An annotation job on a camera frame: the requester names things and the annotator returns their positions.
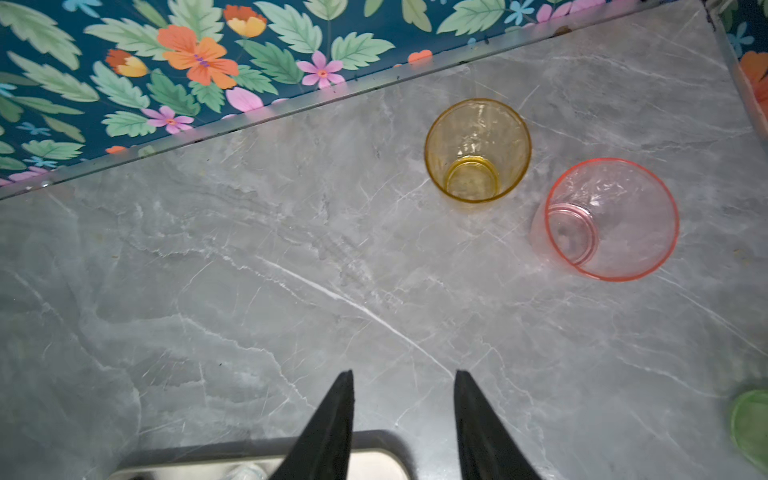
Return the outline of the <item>clear glass tumbler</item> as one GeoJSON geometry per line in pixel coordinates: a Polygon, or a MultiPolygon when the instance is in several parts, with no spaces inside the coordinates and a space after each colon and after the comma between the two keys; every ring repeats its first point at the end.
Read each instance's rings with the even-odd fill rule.
{"type": "Polygon", "coordinates": [[[223,480],[267,480],[268,475],[255,463],[241,464],[230,470],[223,480]]]}

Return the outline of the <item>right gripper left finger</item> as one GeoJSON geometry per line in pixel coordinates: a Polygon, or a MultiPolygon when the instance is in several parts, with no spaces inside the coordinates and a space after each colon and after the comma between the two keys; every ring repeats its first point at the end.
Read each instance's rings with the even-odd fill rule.
{"type": "Polygon", "coordinates": [[[354,420],[354,376],[341,372],[271,480],[347,478],[354,420]]]}

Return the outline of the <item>beige plastic tray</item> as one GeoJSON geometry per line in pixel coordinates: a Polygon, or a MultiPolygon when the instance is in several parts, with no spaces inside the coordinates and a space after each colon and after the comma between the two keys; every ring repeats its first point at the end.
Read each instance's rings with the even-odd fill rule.
{"type": "MultiPolygon", "coordinates": [[[[128,479],[268,479],[284,456],[244,457],[124,468],[108,480],[128,479]]],[[[391,452],[380,449],[353,450],[347,479],[410,479],[404,464],[391,452]]]]}

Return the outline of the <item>short yellow tumbler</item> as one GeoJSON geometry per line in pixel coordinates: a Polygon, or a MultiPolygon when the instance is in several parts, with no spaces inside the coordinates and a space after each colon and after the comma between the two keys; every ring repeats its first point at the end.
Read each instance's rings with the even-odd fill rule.
{"type": "Polygon", "coordinates": [[[528,126],[510,106],[488,98],[452,105],[424,143],[427,173],[447,197],[483,204],[504,197],[524,178],[533,153],[528,126]]]}

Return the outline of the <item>short green tumbler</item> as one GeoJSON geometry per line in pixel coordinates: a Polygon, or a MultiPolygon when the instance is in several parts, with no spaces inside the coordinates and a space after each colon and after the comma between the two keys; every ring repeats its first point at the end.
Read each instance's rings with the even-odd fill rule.
{"type": "Polygon", "coordinates": [[[767,474],[767,390],[750,390],[733,402],[729,425],[731,439],[741,454],[767,474]]]}

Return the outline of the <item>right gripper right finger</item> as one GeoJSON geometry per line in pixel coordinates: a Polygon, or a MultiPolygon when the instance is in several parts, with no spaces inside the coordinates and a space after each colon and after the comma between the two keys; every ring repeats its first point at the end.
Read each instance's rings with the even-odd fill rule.
{"type": "Polygon", "coordinates": [[[453,399],[463,480],[540,479],[468,371],[456,372],[453,399]]]}

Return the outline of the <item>pink tumbler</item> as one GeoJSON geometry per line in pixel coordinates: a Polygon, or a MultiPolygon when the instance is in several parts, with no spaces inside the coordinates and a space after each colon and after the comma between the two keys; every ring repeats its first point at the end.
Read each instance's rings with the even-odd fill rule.
{"type": "Polygon", "coordinates": [[[606,282],[643,278],[673,253],[676,201],[647,168],[619,158],[581,162],[561,175],[530,229],[533,251],[558,270],[606,282]]]}

